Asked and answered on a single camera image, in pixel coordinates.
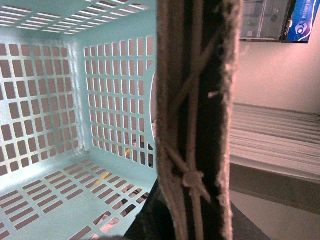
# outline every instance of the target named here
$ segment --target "floor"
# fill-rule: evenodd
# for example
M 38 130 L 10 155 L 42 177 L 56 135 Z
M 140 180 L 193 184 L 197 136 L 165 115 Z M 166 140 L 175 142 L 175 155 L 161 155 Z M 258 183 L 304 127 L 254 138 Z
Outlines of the floor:
M 273 240 L 320 239 L 320 184 L 231 164 L 231 201 Z

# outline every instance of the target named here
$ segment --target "light blue plastic basket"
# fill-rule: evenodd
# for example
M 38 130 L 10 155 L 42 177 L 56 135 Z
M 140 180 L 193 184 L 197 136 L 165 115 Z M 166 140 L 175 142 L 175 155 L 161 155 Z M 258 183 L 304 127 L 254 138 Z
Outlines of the light blue plastic basket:
M 0 0 L 0 240 L 124 235 L 156 178 L 154 0 Z

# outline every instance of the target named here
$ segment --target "rectangular hole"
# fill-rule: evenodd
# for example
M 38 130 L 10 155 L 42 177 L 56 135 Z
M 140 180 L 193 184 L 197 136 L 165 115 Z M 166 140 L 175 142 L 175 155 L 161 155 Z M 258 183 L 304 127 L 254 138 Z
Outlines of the rectangular hole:
M 144 110 L 144 101 L 143 100 L 139 100 L 139 114 L 144 114 L 145 110 Z
M 1 130 L 2 130 L 3 140 L 5 141 L 12 140 L 10 125 L 7 124 L 7 125 L 1 126 Z
M 7 56 L 6 45 L 0 44 L 0 56 Z
M 32 195 L 32 194 L 35 194 L 39 191 L 41 191 L 42 189 L 45 189 L 47 186 L 45 184 L 41 185 L 41 186 L 38 186 L 37 188 L 31 190 L 31 191 L 28 191 L 28 195 Z
M 104 61 L 99 60 L 98 61 L 98 66 L 99 66 L 99 74 L 104 75 L 105 74 L 105 68 L 104 68 Z
M 60 174 L 61 174 L 61 172 L 57 171 L 55 173 L 50 174 L 49 176 L 46 176 L 45 179 L 49 180 L 49 179 L 52 179 L 52 178 L 54 178 L 54 177 L 56 177 L 56 176 L 58 176 Z
M 22 165 L 23 168 L 29 166 L 29 165 L 30 165 L 30 164 L 29 164 L 29 159 L 28 159 L 28 158 L 23 158 L 23 159 L 21 160 L 21 165 Z
M 123 111 L 127 113 L 128 110 L 129 110 L 129 108 L 128 108 L 129 107 L 128 106 L 128 98 L 123 98 L 122 102 L 123 102 L 123 105 L 122 105 L 123 106 Z
M 101 174 L 105 173 L 106 171 L 107 171 L 107 170 L 102 169 L 102 170 L 100 170 L 100 171 L 97 171 L 96 174 L 97 174 L 97 175 L 101 175 Z
M 117 42 L 112 43 L 112 55 L 118 56 L 118 43 Z
M 138 162 L 138 152 L 137 150 L 132 151 L 133 161 Z
M 93 60 L 91 61 L 92 64 L 92 74 L 97 74 L 97 61 Z
M 105 203 L 109 205 L 113 203 L 115 200 L 117 200 L 119 197 L 120 197 L 120 194 L 116 193 L 115 195 L 110 197 L 108 200 L 106 200 Z
M 38 136 L 38 142 L 39 142 L 40 149 L 46 148 L 46 140 L 44 135 Z
M 20 104 L 21 104 L 21 109 L 22 109 L 22 115 L 24 117 L 29 117 L 31 115 L 29 103 L 27 101 L 22 101 Z
M 77 187 L 77 185 L 76 185 L 76 184 L 73 184 L 73 185 L 67 187 L 66 189 L 60 191 L 60 193 L 61 193 L 62 195 L 64 195 L 64 194 L 70 192 L 71 190 L 75 189 L 76 187 Z
M 109 110 L 113 110 L 114 109 L 114 103 L 113 103 L 112 96 L 108 96 L 108 108 L 109 108 Z
M 52 204 L 51 206 L 47 207 L 46 209 L 44 209 L 43 212 L 45 214 L 47 214 L 47 213 L 51 212 L 52 210 L 56 209 L 57 207 L 61 206 L 62 204 L 64 204 L 63 201 L 58 201 L 58 202 Z
M 59 128 L 59 127 L 61 126 L 61 124 L 60 124 L 60 117 L 59 117 L 58 114 L 53 115 L 53 122 L 54 122 L 54 126 L 55 126 L 56 128 Z
M 99 57 L 102 57 L 102 55 L 103 55 L 102 45 L 98 45 L 98 46 L 97 46 L 97 49 L 98 49 L 98 56 L 99 56 Z
M 129 60 L 129 76 L 135 75 L 135 61 Z
M 50 57 L 50 56 L 51 56 L 50 47 L 44 46 L 44 47 L 42 48 L 42 50 L 43 50 L 43 55 L 44 55 L 45 57 Z
M 0 68 L 4 79 L 11 78 L 11 70 L 8 60 L 0 60 Z
M 2 87 L 1 87 L 1 84 L 0 84 L 0 101 L 4 99 L 4 95 L 2 93 Z
M 128 191 L 130 191 L 131 189 L 133 189 L 135 187 L 135 185 L 133 184 L 129 184 L 128 186 L 126 186 L 125 188 L 123 188 L 121 190 L 121 192 L 123 192 L 124 194 L 127 193 Z
M 122 217 L 127 216 L 129 213 L 131 213 L 134 209 L 136 208 L 135 205 L 131 204 L 130 206 L 128 206 L 125 210 L 123 210 L 120 215 Z
M 57 199 L 58 197 L 56 195 L 52 195 L 51 197 L 48 197 L 47 199 L 39 202 L 37 205 L 41 208 L 43 207 L 44 205 L 52 202 L 53 200 Z
M 104 189 L 104 188 L 106 188 L 106 187 L 107 187 L 107 185 L 102 184 L 102 185 L 96 187 L 95 189 L 93 189 L 93 190 L 92 190 L 92 193 L 93 193 L 93 194 L 96 194 L 97 192 L 101 191 L 102 189 Z
M 145 73 L 145 66 L 144 66 L 144 61 L 143 60 L 138 60 L 138 76 L 142 77 Z
M 72 83 L 71 83 L 71 78 L 70 77 L 66 77 L 65 78 L 65 90 L 67 92 L 71 92 L 72 91 Z
M 33 97 L 38 95 L 36 81 L 34 80 L 28 81 L 28 88 L 29 88 L 30 96 Z
M 46 74 L 48 76 L 52 76 L 54 74 L 53 65 L 51 60 L 45 60 L 44 61 Z
M 50 109 L 49 109 L 49 100 L 48 98 L 43 98 L 41 100 L 41 103 L 42 103 L 42 111 L 43 113 L 47 114 L 50 112 Z
M 95 107 L 100 108 L 100 96 L 94 95 Z
M 15 225 L 15 229 L 19 230 L 19 229 L 22 229 L 23 227 L 27 226 L 28 224 L 32 223 L 33 221 L 37 220 L 39 217 L 38 214 L 35 214 L 31 217 L 29 217 L 27 220 L 24 220 L 23 222 Z
M 5 161 L 4 151 L 2 150 L 2 147 L 0 147 L 0 163 L 3 163 Z
M 144 132 L 145 131 L 145 119 L 139 118 L 139 131 Z
M 113 75 L 117 76 L 119 75 L 119 61 L 118 60 L 113 60 L 112 61 L 112 70 L 113 70 Z
M 146 55 L 152 56 L 154 54 L 154 38 L 153 36 L 146 37 Z
M 142 165 L 146 165 L 146 154 L 143 151 L 140 152 L 140 162 Z
M 39 118 L 36 118 L 36 119 L 34 120 L 34 122 L 35 122 L 36 132 L 37 132 L 37 133 L 43 132 L 44 127 L 43 127 L 43 125 L 42 125 L 42 119 L 41 119 L 40 117 L 39 117 Z
M 63 179 L 65 179 L 65 178 L 66 178 L 66 176 L 65 176 L 65 175 L 62 175 L 62 176 L 60 176 L 60 177 L 58 177 L 58 178 L 56 178 L 56 179 L 54 179 L 54 180 L 50 181 L 50 184 L 54 185 L 54 184 L 56 184 L 56 183 L 58 183 L 58 182 L 62 181 L 62 180 L 63 180 Z
M 142 189 L 137 188 L 136 190 L 134 190 L 132 193 L 129 194 L 129 197 L 133 199 L 135 196 L 137 196 L 141 192 L 142 192 Z
M 109 232 L 112 228 L 114 228 L 118 222 L 120 222 L 120 220 L 118 218 L 114 218 L 112 219 L 110 222 L 106 223 L 100 230 L 103 232 L 103 233 L 107 233 Z
M 130 80 L 130 94 L 136 94 L 136 82 L 134 80 Z
M 106 196 L 108 196 L 109 194 L 111 194 L 113 192 L 113 190 L 111 188 L 109 188 L 108 190 L 104 191 L 103 193 L 101 193 L 98 198 L 99 199 L 104 199 Z
M 44 123 L 45 123 L 45 129 L 46 130 L 51 130 L 52 129 L 52 123 L 51 123 L 50 116 L 45 116 L 44 117 Z
M 65 84 L 63 78 L 58 78 L 56 80 L 57 86 L 58 86 L 58 92 L 63 93 L 65 91 Z
M 115 110 L 120 111 L 120 98 L 115 98 Z
M 144 81 L 142 80 L 138 81 L 138 95 L 139 96 L 145 95 Z
M 79 240 L 82 239 L 86 234 L 88 234 L 91 231 L 91 228 L 86 226 L 84 229 L 82 229 L 80 232 L 78 232 L 76 235 L 74 235 L 70 240 Z
M 4 88 L 5 88 L 6 97 L 8 99 L 16 98 L 15 87 L 13 82 L 5 82 Z
M 7 156 L 8 156 L 9 159 L 14 159 L 14 158 L 17 157 L 17 155 L 16 155 L 16 150 L 15 150 L 15 146 L 14 146 L 13 143 L 6 145 L 6 146 L 5 146 L 5 149 L 6 149 L 6 154 L 7 154 Z
M 3 209 L 3 208 L 6 208 L 6 207 L 8 207 L 8 206 L 10 206 L 10 205 L 12 205 L 12 204 L 14 204 L 14 203 L 22 200 L 22 199 L 23 199 L 22 196 L 18 196 L 18 197 L 14 198 L 14 199 L 12 199 L 12 200 L 10 200 L 10 201 L 7 201 L 7 202 L 1 204 L 0 207 L 1 207 L 2 209 Z
M 69 174 L 70 175 L 76 174 L 76 173 L 80 172 L 83 169 L 84 169 L 83 167 L 76 168 L 76 169 L 70 171 Z
M 75 191 L 74 193 L 70 194 L 69 196 L 67 196 L 66 199 L 71 200 L 83 192 L 84 191 L 82 189 L 79 189 L 79 190 Z
M 88 77 L 88 78 L 86 79 L 86 82 L 87 82 L 88 91 L 93 91 L 93 85 L 92 85 L 91 78 Z
M 121 75 L 126 76 L 127 75 L 127 61 L 126 60 L 121 60 Z
M 121 201 L 119 201 L 116 205 L 114 205 L 112 207 L 113 210 L 118 210 L 119 208 L 121 208 L 123 205 L 125 205 L 128 202 L 127 199 L 122 199 Z
M 144 39 L 139 37 L 137 39 L 137 55 L 143 56 L 144 55 Z
M 31 101 L 32 111 L 34 115 L 40 114 L 40 106 L 38 100 L 32 100 Z
M 55 94 L 57 92 L 56 83 L 55 83 L 54 79 L 49 79 L 48 80 L 48 86 L 49 86 L 49 93 L 50 94 Z
M 74 107 L 74 97 L 71 94 L 69 94 L 66 96 L 66 98 L 68 101 L 69 108 L 72 109 Z
M 120 55 L 121 56 L 126 56 L 126 42 L 125 41 L 121 41 L 120 42 Z
M 99 92 L 99 83 L 98 83 L 98 79 L 97 78 L 93 79 L 93 90 L 95 92 Z
M 98 137 L 100 139 L 102 139 L 102 128 L 101 128 L 101 126 L 98 126 Z
M 68 180 L 60 183 L 59 185 L 55 186 L 55 189 L 60 189 L 60 188 L 62 188 L 62 187 L 64 187 L 64 186 L 68 185 L 69 183 L 71 183 L 71 180 L 70 180 L 70 179 L 68 179 Z
M 130 110 L 131 113 L 135 114 L 137 112 L 137 105 L 135 99 L 130 99 Z
M 69 67 L 69 61 L 68 60 L 63 60 L 63 71 L 65 75 L 70 74 L 70 67 Z
M 35 70 L 36 70 L 37 76 L 40 77 L 45 75 L 44 67 L 41 60 L 35 60 Z
M 145 200 L 147 200 L 147 198 L 149 197 L 149 193 L 145 193 L 145 194 L 143 194 L 141 197 L 139 197 L 137 200 L 136 200 L 136 202 L 138 203 L 138 204 L 141 204 L 141 203 L 143 203 Z
M 114 80 L 114 92 L 116 94 L 120 93 L 120 82 L 118 79 Z
M 27 152 L 27 147 L 26 147 L 26 142 L 25 141 L 18 141 L 18 150 L 20 156 L 26 155 Z
M 62 69 L 61 69 L 61 61 L 60 60 L 54 60 L 54 69 L 56 75 L 62 75 Z
M 19 214 L 11 217 L 11 218 L 10 218 L 10 221 L 13 223 L 13 222 L 17 221 L 18 219 L 20 219 L 20 218 L 28 215 L 29 213 L 32 213 L 33 211 L 34 211 L 34 209 L 33 209 L 32 207 L 29 207 L 28 209 L 20 212 Z
M 82 173 L 74 176 L 74 179 L 80 179 L 80 178 L 82 178 L 82 177 L 84 177 L 84 176 L 86 176 L 86 175 L 88 175 L 88 174 L 89 174 L 88 171 L 82 172 Z
M 11 172 L 19 170 L 18 162 L 17 161 L 11 162 L 10 163 L 10 168 L 11 168 Z
M 85 61 L 85 72 L 86 74 L 91 74 L 91 66 L 90 66 L 90 61 Z
M 85 184 L 86 182 L 90 181 L 93 178 L 94 178 L 93 175 L 87 176 L 85 179 L 81 180 L 80 183 Z
M 128 94 L 127 80 L 123 79 L 121 81 L 121 86 L 122 86 L 122 94 Z
M 113 93 L 113 81 L 111 79 L 107 79 L 107 92 Z
M 3 201 L 3 200 L 5 200 L 5 199 L 8 199 L 8 198 L 10 198 L 10 197 L 12 197 L 12 196 L 14 196 L 14 195 L 16 195 L 16 194 L 18 194 L 18 193 L 19 193 L 19 192 L 18 192 L 17 190 L 12 191 L 12 192 L 10 192 L 10 193 L 8 193 L 8 194 L 6 194 L 6 195 L 1 196 L 1 197 L 0 197 L 0 201 Z
M 13 60 L 12 65 L 13 65 L 13 71 L 14 71 L 15 77 L 22 78 L 24 75 L 23 75 L 23 71 L 22 71 L 21 61 L 20 60 Z
M 85 187 L 86 187 L 87 189 L 90 189 L 90 188 L 92 188 L 92 187 L 97 183 L 97 181 L 98 181 L 98 180 L 94 180 L 94 181 L 92 181 L 91 183 L 89 183 L 88 185 L 86 185 Z
M 35 75 L 31 60 L 24 60 L 24 67 L 27 77 L 33 77 Z
M 65 96 L 60 96 L 59 97 L 59 101 L 60 101 L 60 108 L 62 110 L 67 109 L 66 97 Z
M 28 203 L 26 201 L 24 201 L 24 202 L 22 202 L 22 203 L 20 203 L 20 204 L 18 204 L 16 206 L 14 206 L 13 208 L 10 208 L 9 210 L 5 211 L 4 213 L 6 215 L 12 214 L 12 213 L 24 208 L 27 205 L 28 205 Z
M 72 138 L 73 138 L 73 139 L 75 139 L 75 138 L 78 136 L 78 134 L 77 134 L 77 127 L 76 127 L 76 126 L 73 126 L 73 127 L 71 128 L 71 134 L 72 134 Z
M 136 53 L 136 50 L 135 50 L 135 41 L 133 39 L 130 39 L 128 41 L 128 48 L 129 48 L 129 56 L 134 56 Z
M 27 97 L 27 90 L 26 85 L 24 81 L 17 81 L 16 82 L 17 88 L 18 88 L 18 94 L 20 98 Z

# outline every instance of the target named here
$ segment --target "dark object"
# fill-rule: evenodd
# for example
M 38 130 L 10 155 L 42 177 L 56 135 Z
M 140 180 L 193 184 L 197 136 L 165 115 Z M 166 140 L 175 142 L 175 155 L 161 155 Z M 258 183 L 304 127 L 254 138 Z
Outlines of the dark object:
M 270 240 L 231 203 L 234 240 Z M 125 234 L 129 240 L 175 240 L 174 225 L 164 197 L 155 183 L 142 211 Z

